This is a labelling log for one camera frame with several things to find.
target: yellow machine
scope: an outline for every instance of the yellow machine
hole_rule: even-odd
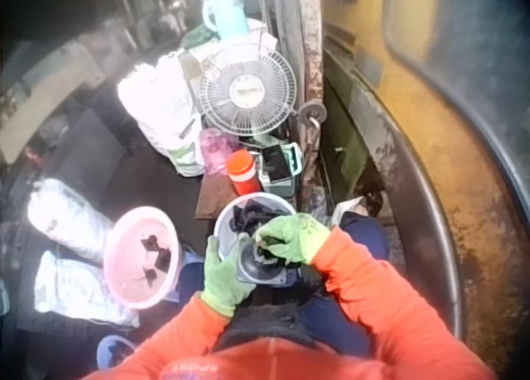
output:
[[[321,7],[321,152],[334,199],[373,161],[410,279],[456,336],[506,370],[530,278],[524,1]]]

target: person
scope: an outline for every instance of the person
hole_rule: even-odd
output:
[[[89,378],[494,378],[388,262],[376,220],[348,215],[332,231],[309,214],[281,216],[254,236],[314,267],[331,298],[257,315],[241,305],[256,286],[238,281],[237,249],[221,261],[210,237],[204,289],[123,363]]]

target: pink container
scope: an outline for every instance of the pink container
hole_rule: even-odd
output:
[[[156,252],[147,252],[141,240],[157,237],[160,248],[171,250],[169,270],[164,273],[154,267]],[[174,291],[181,270],[181,247],[175,227],[161,210],[143,206],[127,212],[114,225],[107,237],[104,255],[104,275],[113,296],[123,305],[144,309],[155,305]],[[144,269],[157,273],[149,286]]]
[[[237,139],[219,129],[210,128],[200,131],[200,151],[205,159],[207,175],[226,175],[226,159],[234,152],[239,143]]]

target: light blue pitcher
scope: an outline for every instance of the light blue pitcher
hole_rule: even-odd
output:
[[[210,19],[211,15],[214,16],[215,24]],[[243,0],[205,0],[202,17],[210,30],[219,33],[221,40],[248,34]]]

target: orange long-sleeve shirt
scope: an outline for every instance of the orange long-sleeve shirt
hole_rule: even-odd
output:
[[[348,318],[374,336],[375,359],[268,337],[210,354],[229,319],[194,296],[121,365],[89,378],[494,378],[388,262],[373,259],[340,229],[333,230],[311,264],[328,275],[326,288]]]

